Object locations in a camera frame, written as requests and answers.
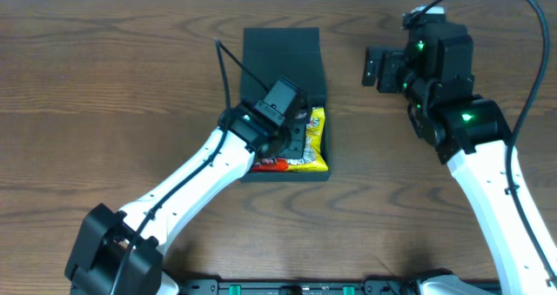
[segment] wood grain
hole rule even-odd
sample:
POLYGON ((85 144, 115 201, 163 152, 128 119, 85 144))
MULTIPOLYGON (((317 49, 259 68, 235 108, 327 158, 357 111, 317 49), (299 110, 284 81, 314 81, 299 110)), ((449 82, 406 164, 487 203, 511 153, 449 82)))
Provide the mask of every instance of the wood grain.
MULTIPOLYGON (((360 86, 365 47, 401 46, 404 11, 430 0, 2 0, 0 293, 67 293, 84 215, 117 209, 180 166, 223 110, 213 38, 241 56, 244 27, 320 28, 332 177, 234 184, 181 233, 177 277, 349 278, 446 267, 496 278, 470 205, 413 134, 400 96, 360 86)), ((557 1, 542 0, 557 40, 557 1)), ((476 90, 512 124, 540 58, 520 0, 451 0, 475 43, 476 90)), ((519 141, 557 232, 557 62, 519 141)), ((232 100, 239 70, 227 62, 232 100)))

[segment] green led light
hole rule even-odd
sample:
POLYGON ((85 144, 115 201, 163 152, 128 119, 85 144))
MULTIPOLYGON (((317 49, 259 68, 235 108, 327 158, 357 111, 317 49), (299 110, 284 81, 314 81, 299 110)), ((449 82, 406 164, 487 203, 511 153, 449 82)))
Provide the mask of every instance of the green led light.
POLYGON ((468 121, 470 121, 470 120, 473 119, 473 116, 472 116, 472 115, 469 115, 469 114, 467 114, 467 113, 463 113, 463 114, 462 114, 462 119, 464 120, 464 122, 468 122, 468 121))
POLYGON ((419 41, 418 44, 416 44, 416 46, 418 46, 419 51, 422 51, 424 50, 424 47, 426 47, 426 43, 424 43, 423 41, 419 41))

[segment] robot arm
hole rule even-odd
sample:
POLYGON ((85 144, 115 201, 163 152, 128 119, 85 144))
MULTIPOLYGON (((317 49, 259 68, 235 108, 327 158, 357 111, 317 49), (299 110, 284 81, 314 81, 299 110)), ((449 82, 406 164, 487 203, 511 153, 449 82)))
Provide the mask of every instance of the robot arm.
MULTIPOLYGON (((453 177, 465 192, 480 223, 492 253, 504 294, 556 294, 548 287, 548 275, 528 237, 511 196, 505 177, 505 152, 502 140, 479 144, 476 152, 458 152, 447 163, 453 177)), ((513 153, 514 181, 528 222, 536 238, 557 268, 557 249, 530 196, 520 171, 516 150, 513 153)))
MULTIPOLYGON (((464 25, 449 23, 440 7, 425 14, 422 9, 403 16, 405 49, 368 48, 362 84, 371 86, 378 79, 379 92, 406 97, 416 135, 434 147, 473 207, 503 293, 557 294, 550 274, 557 269, 557 250, 528 192, 516 151, 511 159, 514 189, 526 223, 508 190, 505 159, 512 133, 507 121, 494 101, 473 94, 473 40, 464 25)), ((416 287, 421 294, 484 294, 457 278, 430 278, 416 287)))
POLYGON ((105 295, 112 288, 118 295, 178 294, 178 284, 162 270, 168 248, 215 195, 245 175, 256 153, 270 157, 287 144, 285 127, 304 104, 302 90, 281 77, 262 100, 243 102, 225 111, 219 127, 201 149, 155 189, 117 212, 104 204, 94 208, 79 229, 66 265, 64 274, 75 287, 72 294, 105 295), (218 154, 207 163, 217 151, 226 126, 229 130, 218 154), (171 198, 161 202, 167 194, 171 198), (145 216, 159 203, 162 207, 138 235, 145 216), (134 239, 135 250, 115 284, 124 258, 120 243, 134 239))

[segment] snack bag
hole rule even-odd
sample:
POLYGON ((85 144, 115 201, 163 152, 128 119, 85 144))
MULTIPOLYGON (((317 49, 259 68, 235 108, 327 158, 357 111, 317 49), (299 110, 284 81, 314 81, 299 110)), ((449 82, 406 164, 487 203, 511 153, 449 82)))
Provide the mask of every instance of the snack bag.
POLYGON ((260 159, 252 171, 322 172, 329 167, 321 156, 321 138, 325 128, 325 109, 315 107, 310 122, 305 126, 305 146, 301 159, 260 159))
POLYGON ((305 147, 301 159, 286 159, 287 171, 321 172, 329 167, 321 156, 321 138, 325 128, 325 109, 315 107, 310 122, 305 126, 305 147))

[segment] black bracket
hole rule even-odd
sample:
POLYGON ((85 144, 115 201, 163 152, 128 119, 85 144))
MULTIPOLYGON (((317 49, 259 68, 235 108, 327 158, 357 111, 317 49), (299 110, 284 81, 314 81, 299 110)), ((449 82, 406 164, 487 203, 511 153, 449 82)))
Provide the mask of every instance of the black bracket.
MULTIPOLYGON (((520 188, 520 185, 517 185, 517 184, 514 185, 514 190, 515 190, 516 192, 519 191, 519 188, 520 188)), ((511 189, 510 189, 510 188, 507 187, 507 188, 505 189, 505 195, 511 195, 511 189)))
MULTIPOLYGON (((105 295, 111 291, 124 255, 124 247, 119 243, 135 234, 124 223, 124 217, 123 212, 114 213, 99 204, 84 218, 64 272, 74 293, 105 295)), ((163 256, 157 245, 154 237, 138 240, 115 294, 157 293, 163 273, 163 256)))

